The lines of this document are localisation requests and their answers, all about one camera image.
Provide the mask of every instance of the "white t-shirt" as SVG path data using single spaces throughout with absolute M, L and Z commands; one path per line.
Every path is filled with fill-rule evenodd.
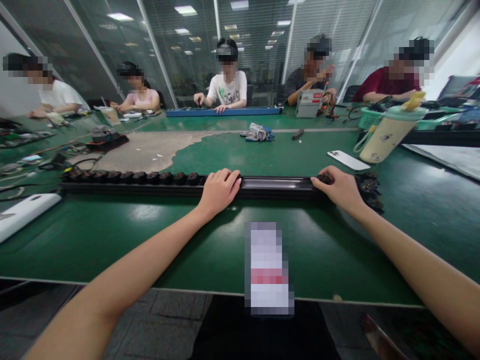
M 90 109 L 80 94 L 70 85 L 59 80 L 53 81 L 52 90 L 38 90 L 42 104 L 52 108 L 63 108 L 68 104 L 79 104 L 81 109 Z
M 233 81 L 227 84 L 223 74 L 215 75 L 210 81 L 207 97 L 214 101 L 220 99 L 222 105 L 247 100 L 247 76 L 243 71 L 237 70 Z

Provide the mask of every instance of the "white box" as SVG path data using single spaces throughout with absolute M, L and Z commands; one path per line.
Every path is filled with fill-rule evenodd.
M 296 102 L 297 118 L 315 118 L 322 106 L 324 91 L 321 89 L 300 90 Z

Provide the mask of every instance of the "person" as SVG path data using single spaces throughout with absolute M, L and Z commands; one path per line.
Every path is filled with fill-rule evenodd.
M 335 166 L 328 166 L 320 171 L 320 175 L 325 174 L 332 183 L 327 185 L 312 177 L 313 186 L 325 192 L 338 207 L 363 226 L 426 307 L 472 355 L 480 356 L 480 285 L 368 207 L 362 200 L 352 175 Z M 194 234 L 234 200 L 242 181 L 239 175 L 240 171 L 226 168 L 211 173 L 205 182 L 198 205 L 180 220 L 126 254 L 85 286 L 56 315 L 25 359 L 102 358 L 122 314 L 150 289 Z M 211 328 L 204 328 L 211 308 L 207 311 L 197 340 L 205 340 L 211 333 Z M 230 315 L 223 316 L 217 319 L 218 321 L 229 321 L 229 317 L 237 317 L 233 309 L 227 310 Z M 295 310 L 291 320 L 295 321 L 297 313 Z M 291 320 L 281 321 L 288 324 Z M 223 342 L 214 343 L 218 347 L 204 347 L 196 340 L 192 357 L 198 356 L 200 350 L 203 350 L 201 354 L 209 351 L 211 355 L 219 357 L 222 355 L 220 349 L 228 351 L 227 342 L 234 342 L 238 345 L 234 351 L 242 352 L 249 345 L 244 339 L 253 339 L 255 335 L 260 336 L 269 329 L 276 331 L 275 326 L 263 326 L 263 322 L 261 324 L 256 332 L 250 331 L 241 338 L 223 336 Z M 239 323 L 237 326 L 243 329 L 244 325 Z M 216 333 L 221 336 L 226 334 L 226 331 L 217 328 Z M 293 338 L 298 338 L 296 332 L 290 334 Z M 289 339 L 290 337 L 279 338 L 278 345 L 282 346 L 282 343 Z M 275 336 L 270 338 L 270 342 L 276 340 Z M 263 350 L 260 347 L 249 349 L 253 352 Z
M 401 47 L 389 65 L 372 72 L 356 91 L 352 101 L 378 102 L 392 95 L 393 100 L 404 101 L 421 91 L 415 67 L 430 58 L 433 45 L 428 39 L 417 37 L 411 46 Z
M 3 70 L 13 76 L 28 78 L 29 84 L 41 85 L 38 90 L 41 105 L 28 113 L 29 118 L 45 118 L 47 112 L 67 113 L 89 110 L 85 100 L 67 83 L 58 80 L 47 64 L 37 56 L 27 56 L 19 53 L 9 53 L 3 58 Z
M 193 101 L 199 106 L 211 107 L 217 99 L 220 105 L 215 108 L 217 114 L 225 109 L 241 109 L 247 106 L 247 76 L 237 70 L 239 50 L 234 40 L 221 38 L 216 45 L 216 57 L 220 62 L 221 73 L 212 77 L 208 95 L 203 92 L 193 95 Z
M 334 70 L 333 65 L 321 69 L 325 58 L 332 51 L 332 40 L 324 34 L 313 37 L 305 51 L 305 61 L 302 67 L 294 70 L 285 83 L 285 99 L 288 105 L 296 106 L 301 90 L 321 89 L 325 90 L 330 75 Z M 337 90 L 330 88 L 325 90 L 331 98 L 335 98 Z
M 116 73 L 119 77 L 125 78 L 133 92 L 129 93 L 122 104 L 111 101 L 110 107 L 116 109 L 119 113 L 138 112 L 152 110 L 154 113 L 160 110 L 160 95 L 153 90 L 150 83 L 144 78 L 144 73 L 133 62 L 122 62 Z

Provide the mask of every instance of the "dark gray shirt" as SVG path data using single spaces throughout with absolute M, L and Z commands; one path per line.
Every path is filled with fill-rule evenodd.
M 305 85 L 307 82 L 304 80 L 304 72 L 301 67 L 298 69 L 292 71 L 288 79 L 286 80 L 285 83 L 285 102 L 289 98 L 290 95 L 292 95 L 294 92 L 296 92 L 298 89 L 300 89 L 303 85 Z M 311 89 L 325 89 L 325 83 L 322 81 L 319 81 L 311 87 Z

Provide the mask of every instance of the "floor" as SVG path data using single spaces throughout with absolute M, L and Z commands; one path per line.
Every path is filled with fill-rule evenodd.
M 1 311 L 0 359 L 21 359 L 74 289 L 59 285 Z M 211 300 L 208 294 L 148 291 L 120 319 L 104 358 L 187 359 Z M 360 326 L 362 312 L 370 314 L 391 335 L 386 313 L 416 311 L 338 303 L 320 303 L 320 307 L 343 360 L 379 359 Z M 415 359 L 409 349 L 402 350 Z

